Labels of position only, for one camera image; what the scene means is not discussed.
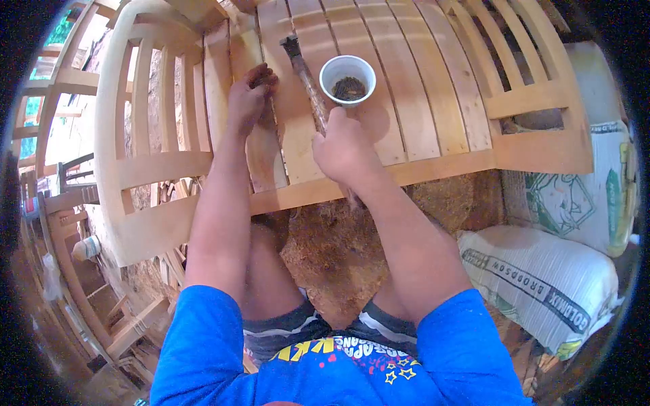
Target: hammer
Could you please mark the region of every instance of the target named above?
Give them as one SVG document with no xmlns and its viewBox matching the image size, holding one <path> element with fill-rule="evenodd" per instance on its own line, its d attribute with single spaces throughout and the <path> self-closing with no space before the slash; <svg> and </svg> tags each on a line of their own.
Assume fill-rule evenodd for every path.
<svg viewBox="0 0 650 406">
<path fill-rule="evenodd" d="M 327 136 L 326 129 L 327 122 L 330 119 L 330 112 L 325 107 L 325 101 L 319 93 L 318 86 L 316 86 L 316 81 L 314 81 L 314 76 L 311 74 L 309 66 L 307 66 L 305 60 L 302 58 L 298 36 L 294 34 L 282 38 L 280 40 L 280 45 L 284 47 L 289 56 L 293 72 L 300 78 L 302 84 L 307 90 L 309 101 L 311 102 L 313 111 L 316 114 L 316 130 L 323 136 Z M 342 185 L 339 185 L 339 188 L 350 202 L 350 208 L 352 210 L 356 209 L 359 206 L 359 203 L 357 202 L 357 196 L 354 192 L 349 188 L 342 187 Z"/>
</svg>

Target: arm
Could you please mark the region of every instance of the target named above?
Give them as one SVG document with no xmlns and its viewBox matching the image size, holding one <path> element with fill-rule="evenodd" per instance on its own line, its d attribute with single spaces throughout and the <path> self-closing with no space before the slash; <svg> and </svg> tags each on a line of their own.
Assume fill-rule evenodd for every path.
<svg viewBox="0 0 650 406">
<path fill-rule="evenodd" d="M 262 64 L 231 87 L 226 133 L 214 146 L 188 245 L 186 286 L 212 286 L 240 306 L 250 249 L 246 137 L 277 83 L 278 77 Z"/>
<path fill-rule="evenodd" d="M 417 324 L 456 294 L 471 289 L 456 241 L 432 224 L 392 180 L 361 124 L 335 108 L 328 136 L 317 134 L 314 158 L 334 181 L 366 204 L 379 231 L 397 296 Z"/>
</svg>

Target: left hand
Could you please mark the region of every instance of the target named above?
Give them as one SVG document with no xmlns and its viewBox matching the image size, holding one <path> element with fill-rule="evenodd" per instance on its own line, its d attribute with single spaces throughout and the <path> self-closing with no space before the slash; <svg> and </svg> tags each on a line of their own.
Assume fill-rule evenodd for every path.
<svg viewBox="0 0 650 406">
<path fill-rule="evenodd" d="M 230 131 L 246 138 L 264 110 L 266 100 L 278 88 L 278 76 L 267 64 L 260 64 L 230 87 L 228 121 Z"/>
</svg>

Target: wooden hammer handle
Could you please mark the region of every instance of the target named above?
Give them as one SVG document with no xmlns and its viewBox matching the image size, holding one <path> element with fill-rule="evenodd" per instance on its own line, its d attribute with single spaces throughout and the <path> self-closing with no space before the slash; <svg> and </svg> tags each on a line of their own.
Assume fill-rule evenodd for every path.
<svg viewBox="0 0 650 406">
<path fill-rule="evenodd" d="M 307 66 L 305 60 L 300 55 L 291 59 L 291 65 L 309 95 L 309 101 L 311 102 L 311 106 L 316 114 L 316 130 L 325 136 L 327 122 L 330 119 L 330 112 L 325 107 L 325 100 L 323 100 L 319 93 L 319 88 L 314 80 L 314 76 L 311 74 L 309 66 Z"/>
</svg>

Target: blue t-shirt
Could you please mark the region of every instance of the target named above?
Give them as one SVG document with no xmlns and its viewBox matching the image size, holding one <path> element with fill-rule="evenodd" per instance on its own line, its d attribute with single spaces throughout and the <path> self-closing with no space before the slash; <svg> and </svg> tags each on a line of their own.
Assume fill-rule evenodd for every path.
<svg viewBox="0 0 650 406">
<path fill-rule="evenodd" d="M 178 299 L 151 388 L 157 405 L 530 405 L 480 294 L 466 290 L 425 317 L 419 360 L 353 337 L 287 347 L 244 373 L 242 316 L 222 291 Z"/>
</svg>

